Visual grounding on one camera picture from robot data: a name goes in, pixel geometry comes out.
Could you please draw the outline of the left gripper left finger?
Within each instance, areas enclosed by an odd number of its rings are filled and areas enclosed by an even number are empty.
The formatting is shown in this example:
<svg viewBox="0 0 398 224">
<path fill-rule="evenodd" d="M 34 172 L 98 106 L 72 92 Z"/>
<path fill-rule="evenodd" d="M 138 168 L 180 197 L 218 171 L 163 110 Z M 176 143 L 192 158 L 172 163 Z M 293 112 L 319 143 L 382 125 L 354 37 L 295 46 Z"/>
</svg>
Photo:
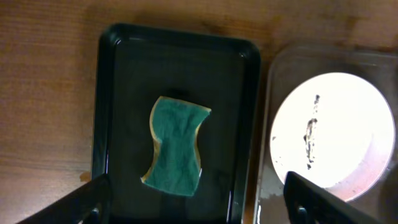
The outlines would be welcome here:
<svg viewBox="0 0 398 224">
<path fill-rule="evenodd" d="M 107 174 L 101 174 L 18 224 L 107 224 L 110 207 L 111 183 Z"/>
</svg>

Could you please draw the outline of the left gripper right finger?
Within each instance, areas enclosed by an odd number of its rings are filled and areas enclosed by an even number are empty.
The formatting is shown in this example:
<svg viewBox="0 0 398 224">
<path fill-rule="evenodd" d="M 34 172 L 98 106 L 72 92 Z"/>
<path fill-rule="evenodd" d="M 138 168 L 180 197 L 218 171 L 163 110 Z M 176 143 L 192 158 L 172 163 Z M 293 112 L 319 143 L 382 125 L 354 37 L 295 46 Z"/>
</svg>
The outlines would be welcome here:
<svg viewBox="0 0 398 224">
<path fill-rule="evenodd" d="M 285 178 L 284 200 L 293 224 L 380 224 L 292 171 Z"/>
</svg>

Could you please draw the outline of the white plate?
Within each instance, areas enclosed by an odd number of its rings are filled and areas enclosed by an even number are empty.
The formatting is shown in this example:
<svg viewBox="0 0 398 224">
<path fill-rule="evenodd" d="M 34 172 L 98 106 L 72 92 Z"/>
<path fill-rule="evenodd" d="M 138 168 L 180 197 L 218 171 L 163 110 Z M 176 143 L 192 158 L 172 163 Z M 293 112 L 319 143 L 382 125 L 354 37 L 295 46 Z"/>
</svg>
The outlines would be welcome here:
<svg viewBox="0 0 398 224">
<path fill-rule="evenodd" d="M 270 153 L 278 178 L 296 172 L 349 202 L 365 194 L 392 157 L 395 122 L 382 93 L 349 73 L 301 83 L 276 112 Z"/>
</svg>

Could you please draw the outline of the green yellow sponge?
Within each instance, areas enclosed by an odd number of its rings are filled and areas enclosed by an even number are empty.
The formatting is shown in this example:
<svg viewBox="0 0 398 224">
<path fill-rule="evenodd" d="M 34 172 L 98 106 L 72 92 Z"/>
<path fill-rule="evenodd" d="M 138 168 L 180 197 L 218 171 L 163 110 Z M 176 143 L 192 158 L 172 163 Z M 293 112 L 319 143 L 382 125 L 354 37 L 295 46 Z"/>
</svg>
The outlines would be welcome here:
<svg viewBox="0 0 398 224">
<path fill-rule="evenodd" d="M 211 109 L 166 96 L 154 103 L 149 118 L 153 160 L 141 182 L 158 191 L 194 196 L 201 177 L 198 133 Z"/>
</svg>

